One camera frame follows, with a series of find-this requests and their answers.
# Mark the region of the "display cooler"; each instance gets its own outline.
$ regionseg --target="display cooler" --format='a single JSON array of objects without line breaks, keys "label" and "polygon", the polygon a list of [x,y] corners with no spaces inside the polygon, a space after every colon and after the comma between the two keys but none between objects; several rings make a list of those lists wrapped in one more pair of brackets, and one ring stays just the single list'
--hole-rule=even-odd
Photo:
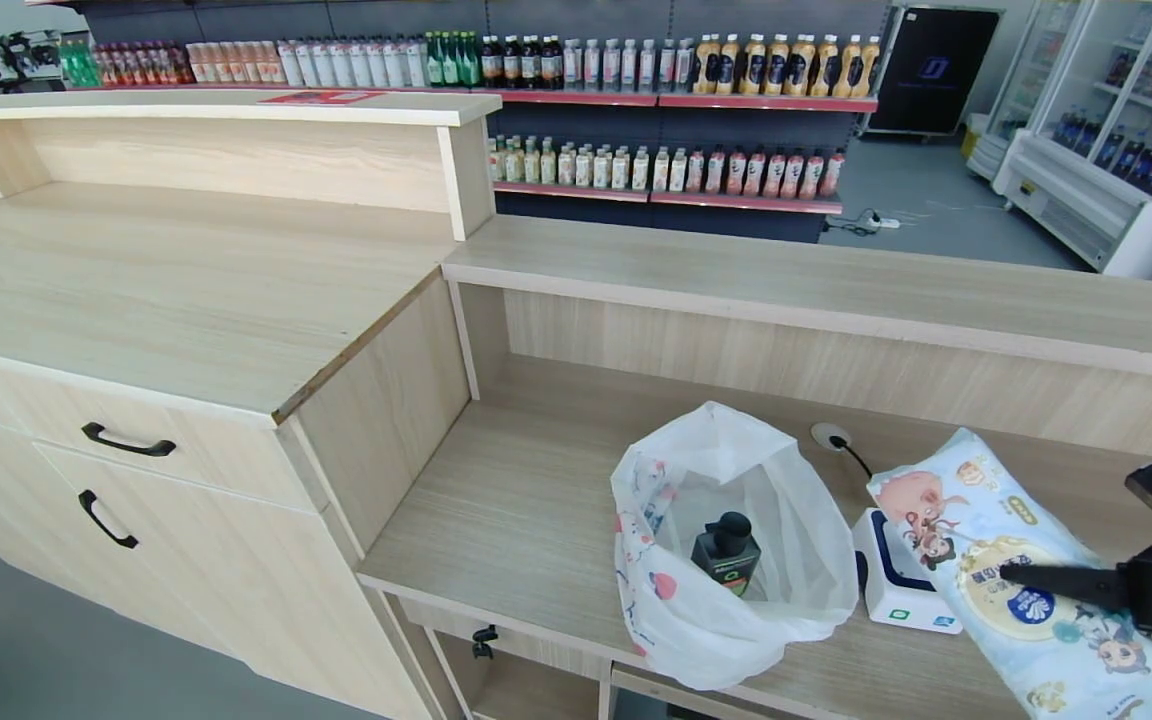
[{"label": "display cooler", "polygon": [[1152,1],[1078,3],[993,188],[1092,268],[1152,278]]}]

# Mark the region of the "plastic bag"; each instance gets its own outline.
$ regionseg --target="plastic bag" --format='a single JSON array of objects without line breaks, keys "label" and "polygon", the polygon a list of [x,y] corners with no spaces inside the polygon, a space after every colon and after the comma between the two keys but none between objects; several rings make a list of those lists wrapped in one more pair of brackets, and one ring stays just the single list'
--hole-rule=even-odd
[{"label": "plastic bag", "polygon": [[[851,530],[796,439],[767,423],[707,402],[630,446],[612,495],[626,628],[652,670],[732,687],[851,615]],[[728,510],[761,548],[744,597],[691,562],[696,536]]]}]

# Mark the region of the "baby wipes package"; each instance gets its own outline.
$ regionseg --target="baby wipes package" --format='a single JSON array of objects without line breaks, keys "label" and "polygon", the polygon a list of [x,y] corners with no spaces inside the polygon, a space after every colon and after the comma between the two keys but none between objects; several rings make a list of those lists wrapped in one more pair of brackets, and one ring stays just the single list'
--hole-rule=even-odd
[{"label": "baby wipes package", "polygon": [[1102,562],[960,429],[869,493],[1030,717],[1152,717],[1152,641],[1127,614],[1023,588],[1002,564]]}]

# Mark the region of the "black cabinet handle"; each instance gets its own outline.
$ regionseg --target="black cabinet handle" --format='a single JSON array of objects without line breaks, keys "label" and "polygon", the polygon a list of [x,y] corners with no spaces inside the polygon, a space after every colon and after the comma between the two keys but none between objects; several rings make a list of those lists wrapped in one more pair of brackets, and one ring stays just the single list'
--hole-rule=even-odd
[{"label": "black cabinet handle", "polygon": [[109,532],[109,529],[105,526],[105,523],[101,523],[100,518],[97,518],[94,511],[92,511],[92,505],[94,503],[96,503],[96,493],[90,491],[90,488],[84,488],[84,491],[78,494],[78,505],[83,506],[83,510],[88,513],[88,517],[92,520],[92,523],[96,523],[97,528],[105,530],[106,536],[108,536],[112,541],[115,541],[120,544],[120,546],[123,546],[128,550],[132,550],[132,547],[136,547],[138,546],[138,544],[141,544],[141,541],[136,539],[136,536],[127,536],[126,538],[120,538],[114,533]]},{"label": "black cabinet handle", "polygon": [[100,423],[88,423],[83,425],[83,434],[90,439],[92,442],[99,442],[100,445],[108,445],[109,447],[116,447],[119,450],[134,452],[137,455],[149,455],[151,457],[164,457],[170,455],[175,450],[175,444],[169,441],[169,439],[160,439],[159,442],[151,445],[149,447],[136,447],[134,445],[123,445],[121,442],[111,441],[111,439],[105,439],[100,437],[100,433],[105,432],[105,425]]}]

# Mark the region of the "shelf label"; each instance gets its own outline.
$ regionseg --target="shelf label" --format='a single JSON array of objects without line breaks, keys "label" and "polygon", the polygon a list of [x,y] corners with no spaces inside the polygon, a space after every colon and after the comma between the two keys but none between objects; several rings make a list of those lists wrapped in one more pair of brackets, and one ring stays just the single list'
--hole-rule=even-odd
[{"label": "shelf label", "polygon": [[271,97],[262,103],[287,103],[291,105],[349,105],[369,97],[384,94],[384,92],[367,92],[364,90],[323,90],[293,92],[293,94],[280,94]]}]

